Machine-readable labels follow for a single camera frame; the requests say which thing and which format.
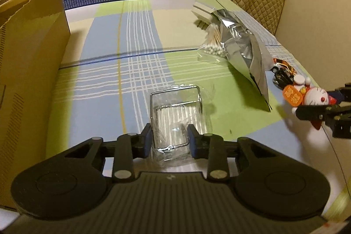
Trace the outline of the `silver foil bag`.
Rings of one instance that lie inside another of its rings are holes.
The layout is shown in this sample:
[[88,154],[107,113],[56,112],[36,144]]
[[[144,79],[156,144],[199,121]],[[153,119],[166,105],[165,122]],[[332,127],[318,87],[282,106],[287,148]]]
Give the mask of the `silver foil bag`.
[[220,44],[225,58],[234,69],[241,85],[241,92],[249,104],[270,112],[266,72],[273,67],[273,59],[259,36],[226,9],[211,13],[220,26]]

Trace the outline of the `plaid bed sheet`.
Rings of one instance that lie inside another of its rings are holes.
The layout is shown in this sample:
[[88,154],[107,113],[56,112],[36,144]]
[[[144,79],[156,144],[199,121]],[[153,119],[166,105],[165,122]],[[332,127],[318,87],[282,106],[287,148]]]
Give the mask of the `plaid bed sheet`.
[[269,102],[234,68],[200,62],[205,31],[193,4],[235,9],[229,0],[132,0],[66,11],[71,31],[57,75],[48,127],[51,157],[90,137],[140,132],[149,95],[176,84],[203,91],[214,133],[253,138],[312,165],[328,178],[328,218],[350,215],[350,141],[297,119],[267,72]]

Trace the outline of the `brown cardboard box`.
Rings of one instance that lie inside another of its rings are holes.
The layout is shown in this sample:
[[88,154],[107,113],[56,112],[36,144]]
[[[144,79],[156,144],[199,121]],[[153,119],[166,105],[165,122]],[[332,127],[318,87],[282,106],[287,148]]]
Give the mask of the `brown cardboard box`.
[[63,0],[1,5],[1,207],[11,184],[45,158],[51,98],[70,38]]

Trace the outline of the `cotton swabs bag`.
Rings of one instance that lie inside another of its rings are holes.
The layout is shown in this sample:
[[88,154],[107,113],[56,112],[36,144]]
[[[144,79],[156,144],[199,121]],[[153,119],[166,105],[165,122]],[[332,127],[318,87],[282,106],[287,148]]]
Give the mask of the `cotton swabs bag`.
[[227,58],[221,43],[220,28],[212,23],[206,28],[206,33],[205,41],[197,49],[197,59],[211,64],[225,64]]

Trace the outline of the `red toy car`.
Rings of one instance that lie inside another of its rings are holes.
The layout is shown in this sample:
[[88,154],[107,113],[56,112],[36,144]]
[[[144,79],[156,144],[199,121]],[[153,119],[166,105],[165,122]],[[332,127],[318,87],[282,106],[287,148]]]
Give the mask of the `red toy car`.
[[271,71],[274,73],[272,82],[279,89],[283,90],[285,86],[294,83],[294,76],[297,74],[295,70],[287,61],[273,58],[273,67]]

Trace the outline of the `Doraemon figure toy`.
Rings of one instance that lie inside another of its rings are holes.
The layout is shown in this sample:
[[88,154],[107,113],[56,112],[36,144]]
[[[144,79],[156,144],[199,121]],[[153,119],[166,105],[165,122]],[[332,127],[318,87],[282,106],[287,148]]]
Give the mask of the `Doraemon figure toy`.
[[321,87],[311,87],[311,79],[296,74],[293,83],[283,89],[283,97],[292,106],[292,114],[301,106],[335,105],[337,100]]

